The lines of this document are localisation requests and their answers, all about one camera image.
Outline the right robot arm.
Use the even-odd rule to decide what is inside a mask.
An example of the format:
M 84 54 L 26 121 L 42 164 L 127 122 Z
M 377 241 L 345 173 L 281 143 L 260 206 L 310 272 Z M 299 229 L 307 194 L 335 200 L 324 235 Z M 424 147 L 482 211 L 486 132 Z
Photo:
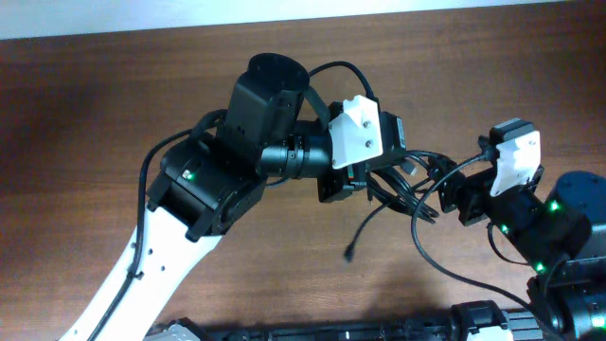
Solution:
M 471 225 L 489 220 L 533 268 L 530 305 L 567 340 L 605 337 L 605 179 L 589 171 L 561 175 L 545 200 L 542 174 L 496 195 L 496 171 L 457 172 L 437 189 L 443 211 Z

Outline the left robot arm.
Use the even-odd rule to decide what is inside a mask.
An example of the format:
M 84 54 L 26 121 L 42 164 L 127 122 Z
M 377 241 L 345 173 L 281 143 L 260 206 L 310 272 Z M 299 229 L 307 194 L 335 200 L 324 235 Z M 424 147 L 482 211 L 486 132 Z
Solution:
M 139 173 L 134 232 L 68 340 L 141 340 L 192 269 L 262 198 L 272 176 L 313 178 L 323 201 L 360 188 L 383 153 L 372 88 L 333 104 L 312 72 L 276 53 L 252 57 L 226 108 L 154 146 Z

